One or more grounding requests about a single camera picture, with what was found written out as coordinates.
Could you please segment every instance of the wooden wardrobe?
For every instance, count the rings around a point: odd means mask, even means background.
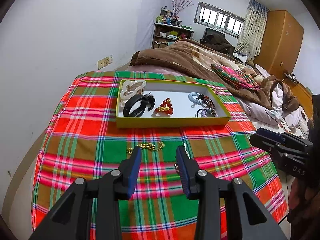
[[[287,11],[269,11],[260,54],[254,63],[279,79],[292,73],[300,52],[304,29]]]

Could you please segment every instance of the gold chain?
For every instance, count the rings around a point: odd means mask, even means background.
[[[164,142],[159,141],[158,145],[159,145],[159,148],[156,148],[156,146],[152,143],[139,143],[137,146],[139,146],[141,148],[141,150],[148,149],[151,152],[158,152],[164,148]],[[128,148],[127,154],[132,154],[132,151],[133,151],[133,148]]]

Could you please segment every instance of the curtain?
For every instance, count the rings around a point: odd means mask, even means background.
[[[259,55],[268,11],[267,7],[250,0],[235,52],[247,55],[249,60]]]

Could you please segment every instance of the black hair tie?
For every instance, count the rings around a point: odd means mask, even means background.
[[[134,106],[135,103],[141,101],[140,106],[133,110],[130,113],[131,108]],[[131,97],[124,105],[123,109],[123,116],[124,117],[141,117],[148,106],[148,111],[154,108],[156,100],[154,99],[153,95],[146,94],[146,95],[134,95]]]

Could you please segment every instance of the metal screw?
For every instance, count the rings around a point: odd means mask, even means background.
[[[77,178],[76,179],[76,184],[80,185],[84,183],[84,178]]]
[[[198,171],[198,175],[199,175],[199,176],[204,177],[204,176],[206,176],[207,174],[208,174],[208,173],[207,173],[206,170],[199,170],[199,171]]]
[[[242,182],[243,182],[243,180],[242,180],[241,178],[234,178],[234,179],[233,179],[233,182],[236,183],[236,184],[238,184],[238,185],[241,185]]]
[[[112,176],[119,176],[121,174],[121,171],[119,171],[119,170],[113,170],[113,171],[111,171],[111,175]]]

